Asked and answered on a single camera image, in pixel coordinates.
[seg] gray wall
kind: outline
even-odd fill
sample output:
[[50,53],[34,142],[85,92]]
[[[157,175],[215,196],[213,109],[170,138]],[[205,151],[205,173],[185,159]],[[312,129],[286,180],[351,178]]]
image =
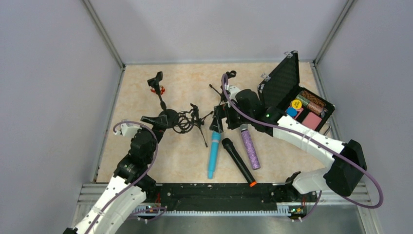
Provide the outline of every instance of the gray wall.
[[344,139],[362,144],[383,188],[378,216],[389,234],[412,226],[412,11],[411,0],[358,1],[319,66]]
[[345,0],[92,0],[125,63],[313,59]]
[[0,233],[62,233],[120,69],[79,0],[2,0],[0,22]]

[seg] black case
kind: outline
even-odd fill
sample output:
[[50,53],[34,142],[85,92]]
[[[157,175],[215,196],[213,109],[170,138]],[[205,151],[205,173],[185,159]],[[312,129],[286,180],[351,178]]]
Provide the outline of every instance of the black case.
[[[298,52],[292,51],[284,60],[258,85],[258,96],[261,103],[266,108],[277,107],[285,112],[290,106],[292,100],[303,90],[311,93],[325,103],[326,113],[321,118],[320,124],[315,131],[320,131],[328,118],[331,116],[335,107],[333,104],[322,99],[310,90],[300,87],[300,71]],[[297,121],[302,122],[310,111],[304,108],[304,111],[298,116]]]

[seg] blue round object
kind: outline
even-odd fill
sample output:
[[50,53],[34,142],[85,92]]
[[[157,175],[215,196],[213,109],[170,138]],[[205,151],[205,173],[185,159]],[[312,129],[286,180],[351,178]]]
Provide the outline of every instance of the blue round object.
[[291,116],[291,117],[295,117],[295,116],[298,114],[298,112],[297,112],[297,110],[294,109],[294,108],[288,108],[288,109],[287,109],[287,114],[288,114],[289,116]]

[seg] red object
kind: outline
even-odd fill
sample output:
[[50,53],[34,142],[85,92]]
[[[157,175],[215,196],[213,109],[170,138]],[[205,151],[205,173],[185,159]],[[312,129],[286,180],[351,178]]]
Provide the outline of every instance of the red object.
[[[161,95],[162,95],[162,94],[164,94],[164,92],[165,92],[165,88],[164,88],[162,85],[160,86],[160,88],[161,88]],[[155,93],[155,89],[154,89],[154,88],[151,88],[150,91],[151,91],[152,93]]]

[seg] case lid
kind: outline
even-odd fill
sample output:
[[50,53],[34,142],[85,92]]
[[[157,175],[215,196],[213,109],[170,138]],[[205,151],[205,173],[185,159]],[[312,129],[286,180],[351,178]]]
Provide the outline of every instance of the case lid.
[[286,108],[296,89],[299,88],[300,73],[298,52],[292,51],[258,86],[261,102],[265,107]]

